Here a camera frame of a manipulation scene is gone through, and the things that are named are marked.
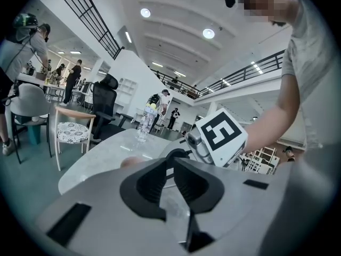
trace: green floor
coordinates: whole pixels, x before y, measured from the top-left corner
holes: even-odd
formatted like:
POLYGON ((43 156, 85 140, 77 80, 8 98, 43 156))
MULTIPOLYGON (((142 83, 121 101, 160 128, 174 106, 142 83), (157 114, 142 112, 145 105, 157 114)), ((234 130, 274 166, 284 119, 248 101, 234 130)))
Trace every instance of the green floor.
MULTIPOLYGON (((83 107, 72 104, 69 109, 83 111, 83 107)), ((21 147, 19 155, 22 163, 19 164, 15 153, 10 156, 3 156, 0 153, 0 183, 4 196, 7 199, 12 211, 21 219, 33 222, 36 217, 60 194, 58 192, 58 181, 63 174, 70 168, 81 156, 80 145, 69 145, 61 143, 60 164, 62 171, 57 168, 54 156, 54 115, 55 110, 51 109, 50 140, 52 158, 48 153, 46 142, 46 127, 41 127, 41 143, 31 145, 28 140, 28 133, 22 132, 19 135, 21 147)), ((62 121, 75 121, 72 118, 64 117, 62 121)), ((119 117, 114 124, 118 125, 119 117)), ((136 124, 126 121, 123 128, 136 128, 136 124)), ((156 134, 158 137, 174 141, 181 137, 178 132, 164 129, 163 134, 156 134)))

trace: person wearing backpack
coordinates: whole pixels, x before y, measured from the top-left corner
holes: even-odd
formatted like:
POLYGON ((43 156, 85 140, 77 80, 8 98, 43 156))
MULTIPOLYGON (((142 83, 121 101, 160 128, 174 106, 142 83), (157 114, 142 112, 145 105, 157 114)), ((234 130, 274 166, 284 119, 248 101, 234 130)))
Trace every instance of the person wearing backpack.
POLYGON ((156 107, 158 109, 158 115, 155 117, 153 125, 151 126, 150 132, 153 130, 155 124, 158 122, 160 116, 164 116, 167 112, 167 96, 169 96, 170 93, 167 89, 163 89, 161 93, 158 94, 154 94, 152 95, 149 100, 148 103, 152 104, 155 103, 156 107))

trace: white pillar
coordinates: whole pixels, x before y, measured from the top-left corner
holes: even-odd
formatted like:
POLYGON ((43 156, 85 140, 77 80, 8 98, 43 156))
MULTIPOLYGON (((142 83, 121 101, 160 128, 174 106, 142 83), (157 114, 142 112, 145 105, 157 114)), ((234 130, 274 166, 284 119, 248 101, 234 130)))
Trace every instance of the white pillar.
POLYGON ((94 66, 91 69, 91 73, 90 73, 90 77, 89 77, 88 82, 94 82, 95 81, 96 75, 98 73, 98 70, 100 70, 100 68, 103 64, 103 61, 104 60, 102 58, 97 59, 96 63, 94 64, 94 66))
POLYGON ((217 107, 218 107, 218 104, 217 102, 215 101, 212 101, 209 105, 209 109, 207 111, 207 116, 209 116, 210 114, 214 113, 217 111, 217 107))

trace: black metal railing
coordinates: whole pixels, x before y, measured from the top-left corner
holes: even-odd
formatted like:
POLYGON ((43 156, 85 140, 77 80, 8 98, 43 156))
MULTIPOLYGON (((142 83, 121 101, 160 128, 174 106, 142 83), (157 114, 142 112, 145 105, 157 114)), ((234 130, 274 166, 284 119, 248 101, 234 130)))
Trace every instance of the black metal railing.
POLYGON ((220 81, 217 81, 210 86, 202 89, 199 92, 198 98, 214 93, 233 84, 237 84, 246 81, 247 79, 255 78, 259 75, 263 75, 282 68, 284 51, 285 50, 277 52, 269 57, 256 61, 251 65, 248 65, 247 67, 244 67, 230 74, 229 76, 226 76, 225 78, 221 78, 220 81))
POLYGON ((195 87, 190 86, 187 83, 181 82, 177 80, 176 78, 170 77, 159 71, 156 71, 153 69, 151 70, 167 88, 170 88, 176 92, 179 92, 180 94, 186 95, 187 97, 191 99, 196 99, 198 97, 200 91, 197 90, 195 87))
POLYGON ((119 47, 109 28, 103 21, 92 0, 64 0, 86 28, 100 42, 113 59, 122 48, 119 47))

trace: black shirt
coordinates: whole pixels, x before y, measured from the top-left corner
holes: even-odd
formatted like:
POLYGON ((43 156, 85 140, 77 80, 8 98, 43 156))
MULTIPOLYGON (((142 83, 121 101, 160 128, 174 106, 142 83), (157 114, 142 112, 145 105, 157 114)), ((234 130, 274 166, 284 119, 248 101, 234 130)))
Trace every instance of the black shirt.
POLYGON ((74 66, 73 69, 72 69, 74 72, 71 74, 69 73, 69 76, 66 80, 67 83, 69 82, 76 82, 77 79, 80 78, 80 72, 82 72, 82 69, 80 68, 80 66, 74 66))

